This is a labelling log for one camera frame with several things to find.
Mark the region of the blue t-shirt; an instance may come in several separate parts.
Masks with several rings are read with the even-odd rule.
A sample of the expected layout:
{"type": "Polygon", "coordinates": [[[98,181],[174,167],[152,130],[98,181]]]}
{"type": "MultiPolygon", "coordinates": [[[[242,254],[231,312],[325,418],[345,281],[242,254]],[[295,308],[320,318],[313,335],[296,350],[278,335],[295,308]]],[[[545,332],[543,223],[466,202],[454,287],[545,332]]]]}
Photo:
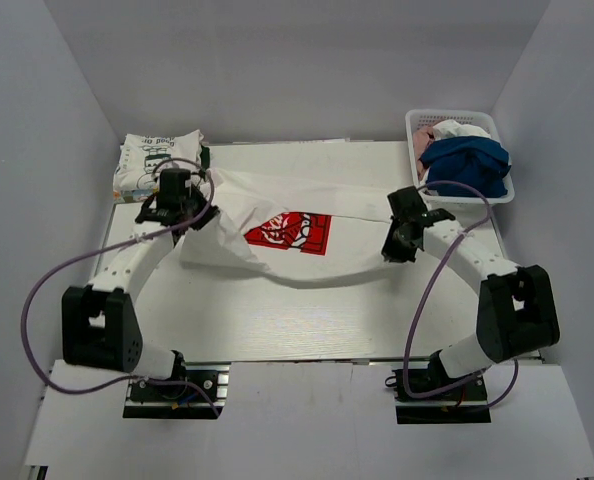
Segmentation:
{"type": "Polygon", "coordinates": [[[459,182],[478,190],[487,198],[508,193],[504,178],[510,172],[510,155],[495,140],[457,137],[433,142],[421,156],[428,167],[427,181],[439,196],[474,197],[475,194],[453,184],[459,182]]]}

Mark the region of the white t-shirt red print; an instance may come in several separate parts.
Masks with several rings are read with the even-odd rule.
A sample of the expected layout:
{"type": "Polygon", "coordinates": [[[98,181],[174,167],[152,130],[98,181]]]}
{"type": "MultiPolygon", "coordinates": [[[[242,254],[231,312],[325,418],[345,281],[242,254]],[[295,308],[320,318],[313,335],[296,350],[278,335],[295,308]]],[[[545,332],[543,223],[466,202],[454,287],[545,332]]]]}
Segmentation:
{"type": "Polygon", "coordinates": [[[218,215],[186,233],[186,266],[239,269],[295,287],[360,282],[396,269],[381,250],[387,191],[214,168],[218,215]]]}

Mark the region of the plain white t-shirt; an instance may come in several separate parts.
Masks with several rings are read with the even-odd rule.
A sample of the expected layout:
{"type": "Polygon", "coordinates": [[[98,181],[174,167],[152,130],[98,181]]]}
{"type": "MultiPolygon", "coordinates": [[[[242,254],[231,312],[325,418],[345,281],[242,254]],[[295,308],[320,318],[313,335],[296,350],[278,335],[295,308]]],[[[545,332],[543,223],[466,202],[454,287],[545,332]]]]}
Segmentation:
{"type": "Polygon", "coordinates": [[[432,126],[435,141],[457,137],[481,137],[491,139],[491,135],[481,127],[461,124],[454,119],[446,119],[432,126]]]}

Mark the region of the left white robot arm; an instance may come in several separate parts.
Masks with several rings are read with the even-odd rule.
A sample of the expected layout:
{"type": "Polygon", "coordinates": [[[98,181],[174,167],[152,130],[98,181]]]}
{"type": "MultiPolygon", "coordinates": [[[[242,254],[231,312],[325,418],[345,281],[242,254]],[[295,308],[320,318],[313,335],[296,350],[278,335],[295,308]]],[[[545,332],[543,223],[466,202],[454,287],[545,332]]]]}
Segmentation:
{"type": "Polygon", "coordinates": [[[165,169],[158,190],[142,204],[128,244],[84,287],[62,296],[62,352],[70,365],[154,379],[165,398],[188,387],[188,374],[173,350],[147,344],[134,303],[160,262],[188,229],[201,230],[217,217],[187,169],[165,169]]]}

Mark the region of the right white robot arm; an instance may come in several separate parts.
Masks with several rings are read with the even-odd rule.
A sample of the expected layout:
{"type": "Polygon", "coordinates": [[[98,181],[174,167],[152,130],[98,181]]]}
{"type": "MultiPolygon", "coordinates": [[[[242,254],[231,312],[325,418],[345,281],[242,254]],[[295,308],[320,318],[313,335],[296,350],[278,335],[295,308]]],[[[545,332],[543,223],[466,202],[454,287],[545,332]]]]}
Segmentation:
{"type": "Polygon", "coordinates": [[[384,260],[403,264],[424,252],[439,261],[409,331],[416,331],[432,287],[444,269],[457,274],[478,298],[474,332],[430,356],[422,390],[410,382],[413,340],[406,340],[401,387],[407,397],[452,398],[491,366],[560,341],[552,284],[544,268],[520,266],[496,256],[452,213],[429,209],[414,186],[389,194],[387,200],[391,226],[382,248],[384,260]]]}

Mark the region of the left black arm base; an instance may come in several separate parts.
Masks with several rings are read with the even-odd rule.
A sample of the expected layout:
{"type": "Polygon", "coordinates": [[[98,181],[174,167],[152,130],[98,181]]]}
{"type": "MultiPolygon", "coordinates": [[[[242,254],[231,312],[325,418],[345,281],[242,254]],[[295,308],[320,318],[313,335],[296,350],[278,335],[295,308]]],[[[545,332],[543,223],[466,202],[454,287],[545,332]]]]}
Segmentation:
{"type": "MultiPolygon", "coordinates": [[[[229,383],[229,367],[188,366],[187,381],[196,384],[221,413],[229,383]]],[[[128,386],[123,407],[125,419],[216,420],[212,407],[189,386],[155,386],[143,380],[128,386]]]]}

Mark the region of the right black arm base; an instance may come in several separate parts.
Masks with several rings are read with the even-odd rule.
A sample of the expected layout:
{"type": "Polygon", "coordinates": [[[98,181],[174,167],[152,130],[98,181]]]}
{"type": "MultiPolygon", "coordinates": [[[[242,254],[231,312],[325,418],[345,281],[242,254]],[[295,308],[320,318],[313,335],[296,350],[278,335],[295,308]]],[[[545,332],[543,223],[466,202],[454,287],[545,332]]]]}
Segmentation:
{"type": "Polygon", "coordinates": [[[479,377],[451,391],[432,397],[415,399],[403,386],[403,370],[393,370],[385,379],[385,387],[395,398],[399,425],[488,424],[491,415],[484,380],[479,377]]]}

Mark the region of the folded colourful print t-shirt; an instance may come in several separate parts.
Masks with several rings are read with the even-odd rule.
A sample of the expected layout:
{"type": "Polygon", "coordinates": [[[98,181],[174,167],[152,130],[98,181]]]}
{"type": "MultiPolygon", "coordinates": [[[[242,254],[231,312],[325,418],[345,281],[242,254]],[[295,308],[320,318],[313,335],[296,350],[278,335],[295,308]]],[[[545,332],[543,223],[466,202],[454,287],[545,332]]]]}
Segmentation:
{"type": "Polygon", "coordinates": [[[114,204],[142,203],[153,193],[150,189],[123,190],[113,192],[114,204]]]}

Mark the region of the folded dark green t-shirt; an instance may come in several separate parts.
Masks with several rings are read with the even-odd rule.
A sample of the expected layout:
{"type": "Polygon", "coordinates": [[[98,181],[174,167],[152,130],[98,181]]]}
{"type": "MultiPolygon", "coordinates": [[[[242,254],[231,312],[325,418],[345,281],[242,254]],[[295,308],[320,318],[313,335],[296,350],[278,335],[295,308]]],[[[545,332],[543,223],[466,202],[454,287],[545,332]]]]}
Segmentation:
{"type": "Polygon", "coordinates": [[[211,165],[211,152],[207,146],[201,146],[200,152],[200,165],[203,170],[208,170],[211,165]]]}

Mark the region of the pink cloth in basket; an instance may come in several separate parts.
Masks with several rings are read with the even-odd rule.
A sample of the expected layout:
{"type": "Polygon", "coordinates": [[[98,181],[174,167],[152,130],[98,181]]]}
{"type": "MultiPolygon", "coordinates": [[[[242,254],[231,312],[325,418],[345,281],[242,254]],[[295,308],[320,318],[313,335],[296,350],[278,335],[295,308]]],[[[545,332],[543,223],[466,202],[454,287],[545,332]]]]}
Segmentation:
{"type": "Polygon", "coordinates": [[[428,167],[421,160],[421,156],[434,141],[435,135],[432,125],[421,127],[412,136],[416,172],[420,181],[426,178],[428,172],[428,167]]]}

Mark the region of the white plastic basket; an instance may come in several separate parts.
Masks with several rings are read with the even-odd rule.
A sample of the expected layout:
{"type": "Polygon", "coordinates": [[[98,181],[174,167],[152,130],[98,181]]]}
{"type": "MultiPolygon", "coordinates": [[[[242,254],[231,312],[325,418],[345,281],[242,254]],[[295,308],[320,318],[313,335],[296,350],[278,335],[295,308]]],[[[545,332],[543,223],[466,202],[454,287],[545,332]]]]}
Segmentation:
{"type": "Polygon", "coordinates": [[[468,110],[414,109],[406,113],[409,161],[416,186],[433,203],[476,204],[474,193],[492,205],[515,197],[509,152],[492,117],[468,110]]]}

